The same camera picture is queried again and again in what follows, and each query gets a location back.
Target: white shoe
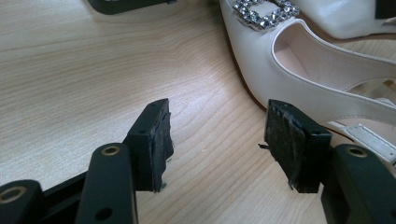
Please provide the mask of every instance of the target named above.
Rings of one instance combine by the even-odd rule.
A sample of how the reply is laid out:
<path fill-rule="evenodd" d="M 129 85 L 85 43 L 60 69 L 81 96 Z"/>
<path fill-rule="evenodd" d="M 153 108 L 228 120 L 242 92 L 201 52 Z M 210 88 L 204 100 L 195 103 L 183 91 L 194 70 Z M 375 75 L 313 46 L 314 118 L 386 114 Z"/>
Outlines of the white shoe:
<path fill-rule="evenodd" d="M 263 106 L 267 107 L 269 99 L 295 105 L 318 123 L 335 124 L 338 132 L 348 134 L 385 161 L 396 162 L 395 143 L 389 141 L 396 140 L 396 106 L 347 92 L 369 80 L 396 78 L 395 62 L 331 45 L 295 18 L 270 30 L 255 31 L 237 19 L 234 4 L 220 0 L 221 12 L 244 80 Z M 251 9 L 269 15 L 277 6 L 264 2 Z M 255 28 L 258 24 L 250 22 Z M 387 141 L 360 124 L 335 122 L 345 119 L 388 125 L 390 137 Z"/>
<path fill-rule="evenodd" d="M 376 19 L 378 0 L 290 0 L 323 31 L 338 39 L 396 34 L 396 23 Z"/>

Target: hole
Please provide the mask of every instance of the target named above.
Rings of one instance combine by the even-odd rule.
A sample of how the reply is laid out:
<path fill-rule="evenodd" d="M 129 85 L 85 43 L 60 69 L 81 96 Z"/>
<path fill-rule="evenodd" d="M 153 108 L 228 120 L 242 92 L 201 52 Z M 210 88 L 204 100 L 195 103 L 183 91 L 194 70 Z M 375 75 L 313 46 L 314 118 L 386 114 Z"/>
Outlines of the hole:
<path fill-rule="evenodd" d="M 102 154 L 105 156 L 113 156 L 119 153 L 119 151 L 119 147 L 105 147 L 104 149 L 102 149 Z"/>
<path fill-rule="evenodd" d="M 318 130 L 314 130 L 314 131 L 312 131 L 312 134 L 314 134 L 314 135 L 318 135 L 318 134 L 320 134 L 320 131 L 318 131 Z"/>
<path fill-rule="evenodd" d="M 391 211 L 390 214 L 396 219 L 396 210 Z"/>
<path fill-rule="evenodd" d="M 367 153 L 361 149 L 357 149 L 357 148 L 348 148 L 346 150 L 349 154 L 351 154 L 352 156 L 355 157 L 360 157 L 360 158 L 365 158 L 367 157 Z"/>
<path fill-rule="evenodd" d="M 95 218 L 96 220 L 104 221 L 110 218 L 112 214 L 113 214 L 113 210 L 111 210 L 111 208 L 104 208 L 96 213 Z"/>
<path fill-rule="evenodd" d="M 0 203 L 11 203 L 19 199 L 26 192 L 26 187 L 17 186 L 0 193 Z"/>

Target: rhinestone buckle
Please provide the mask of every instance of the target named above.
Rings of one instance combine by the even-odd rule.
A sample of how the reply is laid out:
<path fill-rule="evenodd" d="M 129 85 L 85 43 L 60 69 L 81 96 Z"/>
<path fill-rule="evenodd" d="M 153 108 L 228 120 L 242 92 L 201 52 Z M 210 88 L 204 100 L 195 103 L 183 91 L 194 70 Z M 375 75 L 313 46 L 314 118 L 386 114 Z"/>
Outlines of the rhinestone buckle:
<path fill-rule="evenodd" d="M 268 2 L 269 0 L 237 0 L 233 5 L 236 10 L 238 20 L 244 25 L 250 26 L 256 31 L 268 30 L 279 25 L 280 22 L 295 17 L 300 13 L 300 9 L 287 0 L 275 0 L 279 6 L 271 14 L 261 17 L 258 12 L 250 10 L 250 7 Z"/>

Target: wood grain surface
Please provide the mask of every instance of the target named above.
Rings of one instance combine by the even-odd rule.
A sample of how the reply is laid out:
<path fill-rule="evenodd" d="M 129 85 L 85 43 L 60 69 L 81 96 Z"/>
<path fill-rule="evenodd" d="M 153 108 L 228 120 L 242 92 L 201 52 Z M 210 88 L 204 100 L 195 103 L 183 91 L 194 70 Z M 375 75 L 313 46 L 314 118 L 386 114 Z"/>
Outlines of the wood grain surface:
<path fill-rule="evenodd" d="M 337 42 L 396 60 L 394 39 Z M 263 143 L 265 112 L 233 61 L 218 0 L 106 16 L 87 1 L 0 0 L 0 185 L 87 170 L 145 105 L 169 98 L 175 154 L 140 223 L 326 223 Z"/>

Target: black plastic part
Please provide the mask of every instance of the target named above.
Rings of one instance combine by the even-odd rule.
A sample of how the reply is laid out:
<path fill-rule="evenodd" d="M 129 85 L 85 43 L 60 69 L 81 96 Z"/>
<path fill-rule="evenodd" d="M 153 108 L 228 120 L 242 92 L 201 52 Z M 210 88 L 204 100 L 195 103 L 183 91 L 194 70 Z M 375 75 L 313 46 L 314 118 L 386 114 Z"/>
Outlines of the black plastic part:
<path fill-rule="evenodd" d="M 270 100 L 264 139 L 300 193 L 317 193 L 332 135 L 294 105 Z"/>
<path fill-rule="evenodd" d="M 96 11 L 106 15 L 113 15 L 161 3 L 171 4 L 175 3 L 176 0 L 88 0 L 88 2 Z"/>
<path fill-rule="evenodd" d="M 86 172 L 44 191 L 46 214 L 39 223 L 74 223 Z"/>
<path fill-rule="evenodd" d="M 120 143 L 96 149 L 85 178 L 76 223 L 137 222 L 130 151 Z"/>
<path fill-rule="evenodd" d="M 123 140 L 132 151 L 136 190 L 159 192 L 163 186 L 166 160 L 174 153 L 170 116 L 168 99 L 147 105 Z"/>
<path fill-rule="evenodd" d="M 375 18 L 385 20 L 396 17 L 396 0 L 376 0 Z"/>
<path fill-rule="evenodd" d="M 44 213 L 43 191 L 34 180 L 18 180 L 0 187 L 2 224 L 36 223 Z"/>
<path fill-rule="evenodd" d="M 321 200 L 329 223 L 396 223 L 396 179 L 373 152 L 341 145 L 331 165 L 342 192 L 325 184 Z"/>

